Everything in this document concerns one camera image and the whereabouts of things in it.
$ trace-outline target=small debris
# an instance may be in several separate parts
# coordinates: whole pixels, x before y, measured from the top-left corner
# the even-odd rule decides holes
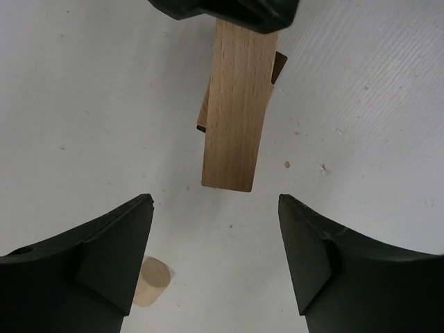
[[[331,171],[325,167],[325,164],[318,164],[318,167],[321,168],[321,173],[322,173],[323,175],[329,175],[329,174],[331,174]]]

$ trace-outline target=black plastic part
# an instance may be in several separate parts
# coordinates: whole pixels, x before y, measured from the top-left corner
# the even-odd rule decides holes
[[[152,218],[144,194],[0,257],[0,332],[120,332]]]
[[[299,0],[149,0],[174,19],[209,14],[258,33],[289,27]]]
[[[279,218],[310,333],[444,332],[444,256],[376,241],[287,195]]]

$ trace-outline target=white table surface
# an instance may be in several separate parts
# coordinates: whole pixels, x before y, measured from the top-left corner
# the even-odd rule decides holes
[[[305,333],[279,194],[444,252],[443,1],[302,0],[250,194],[200,185],[213,40],[145,0],[0,3],[0,255],[150,193],[176,276],[123,333]]]

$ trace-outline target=wooden block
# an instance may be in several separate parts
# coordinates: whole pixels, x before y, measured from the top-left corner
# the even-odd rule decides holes
[[[271,74],[270,98],[271,94],[273,93],[273,85],[276,83],[276,80],[278,79],[281,71],[284,69],[287,60],[288,57],[276,51],[273,72]],[[200,107],[199,116],[197,118],[197,129],[204,133],[207,130],[208,96],[210,95],[210,83],[211,81],[208,83],[207,91],[203,98],[202,106]]]
[[[218,19],[203,186],[251,191],[277,41]]]

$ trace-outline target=wooden cylinder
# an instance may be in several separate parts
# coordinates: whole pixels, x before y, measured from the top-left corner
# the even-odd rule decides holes
[[[140,269],[133,304],[149,307],[168,287],[170,281],[169,267],[156,258],[148,257]]]

